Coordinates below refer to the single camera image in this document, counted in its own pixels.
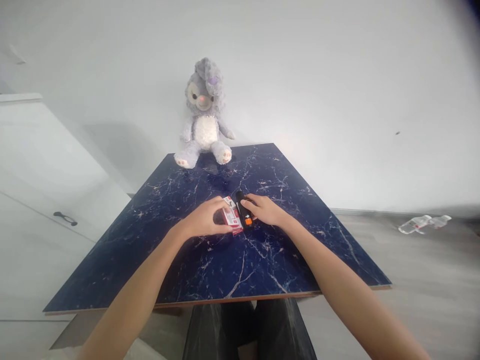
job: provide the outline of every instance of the purple plush bunny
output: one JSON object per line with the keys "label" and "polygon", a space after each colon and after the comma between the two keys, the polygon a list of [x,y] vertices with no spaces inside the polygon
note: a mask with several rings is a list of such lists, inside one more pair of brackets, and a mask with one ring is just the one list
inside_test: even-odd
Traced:
{"label": "purple plush bunny", "polygon": [[213,61],[204,57],[195,64],[185,90],[186,105],[191,111],[180,138],[186,148],[177,152],[175,161],[182,168],[193,169],[200,153],[212,152],[223,165],[232,159],[232,149],[220,140],[220,133],[235,139],[222,120],[224,108],[223,79]]}

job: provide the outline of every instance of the table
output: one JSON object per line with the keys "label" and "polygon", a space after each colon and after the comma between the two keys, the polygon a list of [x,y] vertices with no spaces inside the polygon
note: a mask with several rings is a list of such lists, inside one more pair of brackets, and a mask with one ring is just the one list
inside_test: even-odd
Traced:
{"label": "table", "polygon": [[[107,308],[168,230],[215,196],[269,196],[299,220],[371,287],[391,282],[273,144],[232,148],[219,165],[202,154],[183,169],[168,154],[45,307],[50,314]],[[320,294],[305,260],[274,226],[191,238],[180,249],[156,308]]]}

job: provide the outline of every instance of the gray floor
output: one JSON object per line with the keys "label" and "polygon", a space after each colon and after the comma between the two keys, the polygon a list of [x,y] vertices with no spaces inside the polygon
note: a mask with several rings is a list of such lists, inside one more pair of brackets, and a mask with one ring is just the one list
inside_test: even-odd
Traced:
{"label": "gray floor", "polygon": [[[378,297],[406,324],[433,359],[480,359],[480,238],[465,224],[430,234],[401,234],[403,219],[338,218],[393,282]],[[299,302],[319,359],[369,359],[324,297]],[[190,318],[153,314],[141,338],[168,360],[182,358]],[[78,315],[55,348],[81,345],[99,319]]]}

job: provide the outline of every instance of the plastic bottle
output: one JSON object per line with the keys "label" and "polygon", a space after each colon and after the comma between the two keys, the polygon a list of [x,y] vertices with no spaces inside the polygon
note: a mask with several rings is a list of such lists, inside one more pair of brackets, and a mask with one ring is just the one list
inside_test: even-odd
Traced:
{"label": "plastic bottle", "polygon": [[429,228],[440,229],[440,228],[443,228],[445,225],[447,225],[447,222],[449,220],[452,220],[452,218],[448,215],[434,217],[428,220],[427,226]]}
{"label": "plastic bottle", "polygon": [[401,233],[404,233],[404,234],[411,234],[411,233],[417,231],[418,229],[421,229],[424,226],[426,226],[431,219],[432,219],[432,217],[430,215],[423,215],[423,216],[419,216],[419,217],[414,217],[410,221],[407,221],[403,225],[400,225],[398,227],[398,230]]}

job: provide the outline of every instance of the cabinet handle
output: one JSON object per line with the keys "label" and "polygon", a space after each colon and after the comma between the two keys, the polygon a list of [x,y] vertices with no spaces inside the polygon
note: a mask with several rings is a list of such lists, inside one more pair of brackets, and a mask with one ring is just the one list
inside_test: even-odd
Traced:
{"label": "cabinet handle", "polygon": [[78,225],[78,222],[73,220],[70,216],[63,215],[60,211],[54,212],[53,216],[61,217],[63,220],[65,220],[67,223],[70,223],[70,225],[72,225],[72,226]]}

